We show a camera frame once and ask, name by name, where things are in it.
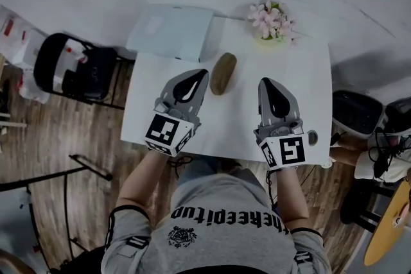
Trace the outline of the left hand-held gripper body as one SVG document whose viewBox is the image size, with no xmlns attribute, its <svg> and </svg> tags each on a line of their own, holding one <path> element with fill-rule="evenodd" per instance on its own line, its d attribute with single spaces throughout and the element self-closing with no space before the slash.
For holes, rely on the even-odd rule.
<svg viewBox="0 0 411 274">
<path fill-rule="evenodd" d="M 200 126 L 198 108 L 190 102 L 168 103 L 157 98 L 144 143 L 152 150 L 176 157 Z"/>
</svg>

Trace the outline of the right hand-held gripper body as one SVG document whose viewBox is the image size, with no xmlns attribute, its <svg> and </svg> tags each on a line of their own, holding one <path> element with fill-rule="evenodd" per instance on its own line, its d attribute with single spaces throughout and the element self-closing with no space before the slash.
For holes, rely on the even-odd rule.
<svg viewBox="0 0 411 274">
<path fill-rule="evenodd" d="M 306 163 L 306 134 L 302 119 L 254 130 L 256 142 L 269 169 L 283 169 Z"/>
</svg>

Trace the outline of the brown oval object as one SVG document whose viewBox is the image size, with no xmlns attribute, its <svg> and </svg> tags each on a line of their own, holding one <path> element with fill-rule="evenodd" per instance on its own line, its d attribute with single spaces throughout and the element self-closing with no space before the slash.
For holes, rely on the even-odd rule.
<svg viewBox="0 0 411 274">
<path fill-rule="evenodd" d="M 237 58 L 232 53 L 224 53 L 215 63 L 209 83 L 214 95 L 221 96 L 225 92 L 236 64 Z"/>
</svg>

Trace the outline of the person's left forearm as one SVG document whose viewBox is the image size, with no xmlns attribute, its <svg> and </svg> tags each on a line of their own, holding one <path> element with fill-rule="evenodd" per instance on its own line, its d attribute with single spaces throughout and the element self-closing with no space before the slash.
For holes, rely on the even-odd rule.
<svg viewBox="0 0 411 274">
<path fill-rule="evenodd" d="M 125 180 L 116 202 L 116 210 L 141 210 L 147 214 L 147 206 L 169 156 L 149 151 Z"/>
</svg>

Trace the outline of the person's right forearm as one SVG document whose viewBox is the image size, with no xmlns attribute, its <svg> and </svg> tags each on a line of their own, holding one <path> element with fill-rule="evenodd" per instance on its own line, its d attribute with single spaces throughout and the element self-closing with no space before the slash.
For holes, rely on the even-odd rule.
<svg viewBox="0 0 411 274">
<path fill-rule="evenodd" d="M 310 213 L 296 169 L 277 171 L 277 203 L 279 216 L 288 230 L 311 228 Z"/>
</svg>

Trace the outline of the person's blue jeans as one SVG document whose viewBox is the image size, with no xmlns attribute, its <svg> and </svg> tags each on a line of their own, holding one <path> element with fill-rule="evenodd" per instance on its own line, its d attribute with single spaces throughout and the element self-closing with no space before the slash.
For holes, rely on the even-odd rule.
<svg viewBox="0 0 411 274">
<path fill-rule="evenodd" d="M 231 175 L 263 189 L 251 170 L 243 168 L 236 160 L 205 155 L 195 157 L 185 166 L 177 180 L 177 186 L 197 178 L 220 173 Z"/>
</svg>

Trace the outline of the white flat box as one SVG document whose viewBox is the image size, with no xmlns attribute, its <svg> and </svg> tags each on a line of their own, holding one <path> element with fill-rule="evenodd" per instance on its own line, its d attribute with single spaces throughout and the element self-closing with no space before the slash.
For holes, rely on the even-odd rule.
<svg viewBox="0 0 411 274">
<path fill-rule="evenodd" d="M 199 62 L 214 17 L 210 9 L 151 4 L 139 15 L 126 48 L 164 58 Z"/>
</svg>

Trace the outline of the pink flowers in pot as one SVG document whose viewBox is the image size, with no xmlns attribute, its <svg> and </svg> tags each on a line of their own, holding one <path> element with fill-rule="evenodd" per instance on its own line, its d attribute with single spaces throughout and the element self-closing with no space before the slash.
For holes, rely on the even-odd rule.
<svg viewBox="0 0 411 274">
<path fill-rule="evenodd" d="M 295 20 L 277 1 L 262 0 L 251 4 L 247 20 L 250 22 L 254 39 L 264 46 L 291 46 L 297 41 Z"/>
</svg>

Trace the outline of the black folding chair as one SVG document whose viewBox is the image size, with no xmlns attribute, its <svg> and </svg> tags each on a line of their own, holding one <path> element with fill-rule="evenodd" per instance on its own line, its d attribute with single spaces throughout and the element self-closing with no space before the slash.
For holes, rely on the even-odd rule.
<svg viewBox="0 0 411 274">
<path fill-rule="evenodd" d="M 68 49 L 68 41 L 79 43 L 80 52 L 76 69 L 66 69 L 61 83 L 61 91 L 54 88 L 54 75 L 58 61 Z M 86 40 L 65 33 L 54 33 L 42 43 L 33 77 L 37 87 L 49 94 L 73 99 L 88 105 L 101 105 L 124 110 L 114 103 L 120 70 L 125 64 L 134 64 L 118 54 L 113 47 L 96 46 Z"/>
</svg>

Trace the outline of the person's grey shirt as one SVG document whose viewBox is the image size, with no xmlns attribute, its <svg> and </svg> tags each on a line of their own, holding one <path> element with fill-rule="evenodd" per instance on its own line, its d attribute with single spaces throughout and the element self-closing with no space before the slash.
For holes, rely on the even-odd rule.
<svg viewBox="0 0 411 274">
<path fill-rule="evenodd" d="M 138 205 L 115 208 L 102 274 L 331 274 L 321 235 L 289 229 L 262 188 L 217 174 L 179 186 L 153 228 Z"/>
</svg>

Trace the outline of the black metal stand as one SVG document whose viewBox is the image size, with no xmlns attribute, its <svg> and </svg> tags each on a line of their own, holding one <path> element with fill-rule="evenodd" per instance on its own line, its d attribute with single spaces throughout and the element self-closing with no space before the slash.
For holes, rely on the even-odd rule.
<svg viewBox="0 0 411 274">
<path fill-rule="evenodd" d="M 89 160 L 85 156 L 82 156 L 82 155 L 79 155 L 79 154 L 74 154 L 74 155 L 69 155 L 69 158 L 72 161 L 79 164 L 80 166 L 76 167 L 74 169 L 68 169 L 68 170 L 65 170 L 65 171 L 60 171 L 60 172 L 52 173 L 52 174 L 48 174 L 48 175 L 42 175 L 42 176 L 23 179 L 23 180 L 18 180 L 18 181 L 14 181 L 14 182 L 1 183 L 0 184 L 0 193 L 6 192 L 6 191 L 12 191 L 12 190 L 15 190 L 15 189 L 21 189 L 21 188 L 25 187 L 28 194 L 30 194 L 29 185 L 37 183 L 37 182 L 43 182 L 43 181 L 46 181 L 46 180 L 52 180 L 54 178 L 63 177 L 64 178 L 64 187 L 63 187 L 63 191 L 64 191 L 64 220 L 65 220 L 65 228 L 66 228 L 66 239 L 67 239 L 69 252 L 70 252 L 70 256 L 71 256 L 71 262 L 73 262 L 75 260 L 75 258 L 74 258 L 72 244 L 76 245 L 85 254 L 89 253 L 89 251 L 86 248 L 84 248 L 78 242 L 77 238 L 72 238 L 71 237 L 69 220 L 68 220 L 68 208 L 67 208 L 68 176 L 71 175 L 71 174 L 74 174 L 74 173 L 85 171 L 85 170 L 90 171 L 91 173 L 93 173 L 96 176 L 104 179 L 107 182 L 111 182 L 112 179 L 113 179 L 113 176 L 108 171 L 104 171 L 104 170 L 99 169 L 99 168 L 96 169 L 93 165 L 90 165 L 90 164 L 84 162 L 84 160 L 89 162 Z"/>
</svg>

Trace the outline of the round yellow table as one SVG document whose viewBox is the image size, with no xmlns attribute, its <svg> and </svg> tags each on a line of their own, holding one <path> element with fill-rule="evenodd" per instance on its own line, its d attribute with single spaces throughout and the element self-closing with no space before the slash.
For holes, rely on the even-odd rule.
<svg viewBox="0 0 411 274">
<path fill-rule="evenodd" d="M 374 230 L 363 263 L 371 266 L 377 263 L 394 245 L 404 230 L 411 215 L 410 186 L 402 181 Z"/>
</svg>

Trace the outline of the white plastic bag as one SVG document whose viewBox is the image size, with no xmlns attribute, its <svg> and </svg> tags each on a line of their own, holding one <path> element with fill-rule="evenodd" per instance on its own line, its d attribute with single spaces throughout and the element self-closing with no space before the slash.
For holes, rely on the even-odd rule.
<svg viewBox="0 0 411 274">
<path fill-rule="evenodd" d="M 25 99 L 45 104 L 50 94 L 42 91 L 34 79 L 34 67 L 45 34 L 28 21 L 0 4 L 0 55 L 22 71 L 17 90 Z"/>
</svg>

